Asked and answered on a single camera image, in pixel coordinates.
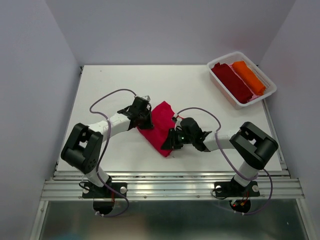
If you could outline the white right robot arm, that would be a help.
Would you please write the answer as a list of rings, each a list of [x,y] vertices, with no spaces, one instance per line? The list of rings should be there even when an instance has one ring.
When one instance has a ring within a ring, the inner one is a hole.
[[[235,175],[230,182],[231,192],[242,195],[248,185],[255,180],[258,172],[263,170],[279,145],[271,136],[252,122],[245,122],[235,134],[221,135],[218,132],[203,131],[191,117],[179,120],[174,128],[168,131],[167,138],[160,146],[161,150],[177,150],[189,144],[200,152],[219,150],[224,157],[225,149],[235,149],[243,158],[240,168],[227,162]]]

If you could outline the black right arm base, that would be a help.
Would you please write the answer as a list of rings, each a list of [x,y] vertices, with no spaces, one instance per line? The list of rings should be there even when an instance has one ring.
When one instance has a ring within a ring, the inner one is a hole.
[[[256,181],[250,181],[246,186],[242,186],[232,178],[229,181],[216,181],[213,184],[211,195],[217,199],[242,197],[259,197],[260,189]]]

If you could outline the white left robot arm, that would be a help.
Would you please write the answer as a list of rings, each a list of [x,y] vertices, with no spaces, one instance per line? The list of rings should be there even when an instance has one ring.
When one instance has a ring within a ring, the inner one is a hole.
[[[94,185],[100,197],[111,193],[110,176],[99,166],[103,142],[133,128],[150,130],[152,123],[150,97],[136,96],[131,105],[118,110],[107,120],[93,124],[76,124],[64,144],[60,157],[78,169]]]

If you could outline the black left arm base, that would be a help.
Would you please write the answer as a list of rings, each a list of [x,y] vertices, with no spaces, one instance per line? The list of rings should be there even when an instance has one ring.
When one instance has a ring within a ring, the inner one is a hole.
[[[82,198],[83,199],[111,199],[111,198],[121,198],[120,196],[114,194],[112,191],[110,191],[107,187],[98,187],[94,185],[93,183],[89,181],[81,181],[79,184],[79,187],[82,188]],[[112,182],[111,188],[115,191],[119,192],[121,191],[121,188],[128,187],[128,184],[126,182]]]

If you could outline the crimson red t shirt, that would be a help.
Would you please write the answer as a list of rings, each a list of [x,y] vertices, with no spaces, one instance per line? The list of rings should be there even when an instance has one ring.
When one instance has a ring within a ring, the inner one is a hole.
[[[168,157],[172,152],[171,149],[163,150],[161,147],[168,137],[169,130],[175,127],[175,123],[172,121],[174,114],[175,112],[172,110],[171,105],[163,101],[151,111],[154,128],[138,128],[139,133],[164,158]]]

